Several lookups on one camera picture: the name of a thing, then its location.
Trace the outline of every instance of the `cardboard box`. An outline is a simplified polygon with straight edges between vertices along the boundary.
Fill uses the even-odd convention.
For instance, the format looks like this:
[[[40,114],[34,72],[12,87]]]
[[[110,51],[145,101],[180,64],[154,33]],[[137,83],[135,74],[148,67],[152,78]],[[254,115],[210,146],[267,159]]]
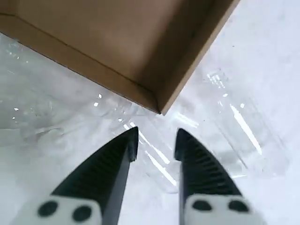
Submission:
[[[0,32],[166,113],[238,0],[0,0]]]

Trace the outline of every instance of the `white surface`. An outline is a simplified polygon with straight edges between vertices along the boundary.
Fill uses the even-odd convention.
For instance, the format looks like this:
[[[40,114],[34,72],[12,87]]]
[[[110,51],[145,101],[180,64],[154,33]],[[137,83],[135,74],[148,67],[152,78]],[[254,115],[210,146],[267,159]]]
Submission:
[[[243,83],[259,112],[268,118],[287,147],[283,154],[290,164],[282,176],[259,178],[247,174],[235,179],[270,225],[293,225],[299,221],[299,8],[297,0],[241,0],[208,52],[228,77]],[[154,166],[161,165],[160,170],[165,168],[176,181],[178,164],[172,160],[176,128],[184,127],[207,145],[215,144],[216,155],[228,148],[214,124],[206,119],[205,109],[198,107],[199,99],[189,97],[197,89],[204,65],[199,65],[170,113],[163,118],[5,36],[0,38],[0,78],[9,74],[18,77],[6,89],[13,90],[12,95],[19,90],[17,100],[24,93],[31,96],[29,88],[40,97],[34,103],[30,97],[24,97],[22,109],[11,104],[13,99],[6,101],[9,102],[6,109],[9,107],[11,112],[29,112],[28,104],[34,113],[39,112],[38,119],[23,123],[20,130],[3,130],[11,128],[13,117],[17,117],[7,120],[4,115],[10,114],[4,112],[4,107],[0,109],[0,134],[7,140],[6,147],[0,147],[1,224],[8,224],[26,200],[50,193],[98,147],[134,125],[142,133],[139,161],[130,169],[119,224],[177,224],[177,183],[173,185],[172,179]],[[43,98],[51,102],[50,114],[43,113],[49,112],[49,105],[41,104]],[[17,145],[10,141],[11,137],[17,140]],[[219,159],[232,176],[246,175],[235,159]]]

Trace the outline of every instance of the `clear plastic bottle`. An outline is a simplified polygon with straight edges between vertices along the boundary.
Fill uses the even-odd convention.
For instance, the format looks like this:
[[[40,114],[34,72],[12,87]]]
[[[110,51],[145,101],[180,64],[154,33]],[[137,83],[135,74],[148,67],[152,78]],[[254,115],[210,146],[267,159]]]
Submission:
[[[289,160],[279,137],[247,96],[245,85],[230,79],[211,60],[204,60],[196,71],[202,75],[197,95],[209,117],[250,174],[283,174]]]

